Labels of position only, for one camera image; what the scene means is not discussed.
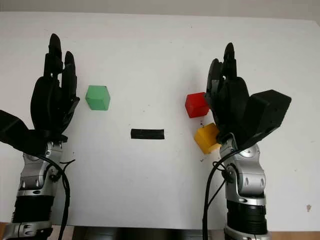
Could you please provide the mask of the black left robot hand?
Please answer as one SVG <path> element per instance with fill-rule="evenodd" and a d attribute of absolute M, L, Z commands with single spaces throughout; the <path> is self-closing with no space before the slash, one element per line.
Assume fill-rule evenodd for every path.
<path fill-rule="evenodd" d="M 70 51 L 62 59 L 61 41 L 53 33 L 45 54 L 43 76 L 35 83 L 30 103 L 34 128 L 58 136 L 70 124 L 80 101 L 76 95 L 77 76 Z"/>

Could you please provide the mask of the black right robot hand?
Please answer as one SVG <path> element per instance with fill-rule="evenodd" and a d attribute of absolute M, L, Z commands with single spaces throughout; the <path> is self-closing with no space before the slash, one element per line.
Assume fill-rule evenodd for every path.
<path fill-rule="evenodd" d="M 248 88 L 237 74 L 234 45 L 227 44 L 223 61 L 215 58 L 210 65 L 204 98 L 219 130 L 216 139 L 223 143 L 236 137 L 249 99 Z"/>

